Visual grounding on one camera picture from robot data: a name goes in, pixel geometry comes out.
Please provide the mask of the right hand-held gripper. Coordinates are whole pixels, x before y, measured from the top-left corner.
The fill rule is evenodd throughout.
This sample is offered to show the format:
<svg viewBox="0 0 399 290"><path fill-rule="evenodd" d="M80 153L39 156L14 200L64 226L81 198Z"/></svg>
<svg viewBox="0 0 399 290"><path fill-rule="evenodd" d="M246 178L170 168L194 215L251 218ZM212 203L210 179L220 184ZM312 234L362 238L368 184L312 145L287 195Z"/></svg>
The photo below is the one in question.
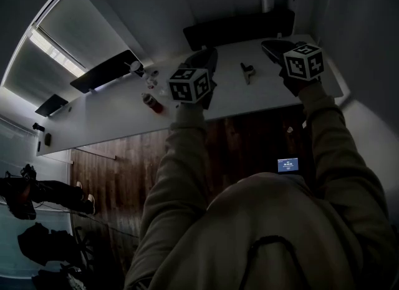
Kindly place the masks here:
<svg viewBox="0 0 399 290"><path fill-rule="evenodd" d="M313 44L270 39L261 42L261 49L280 66L279 77L296 97L302 89L318 82L324 73L322 49Z"/></svg>

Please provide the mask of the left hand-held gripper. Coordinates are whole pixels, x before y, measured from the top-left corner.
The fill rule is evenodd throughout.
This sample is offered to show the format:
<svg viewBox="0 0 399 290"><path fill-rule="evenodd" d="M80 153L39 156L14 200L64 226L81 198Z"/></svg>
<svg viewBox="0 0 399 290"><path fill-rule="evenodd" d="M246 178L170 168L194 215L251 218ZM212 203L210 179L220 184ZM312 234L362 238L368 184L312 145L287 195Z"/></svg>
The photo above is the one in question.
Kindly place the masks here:
<svg viewBox="0 0 399 290"><path fill-rule="evenodd" d="M168 79L171 98L186 104L200 103L208 110L217 86L213 80L217 63L218 51L214 47L189 56Z"/></svg>

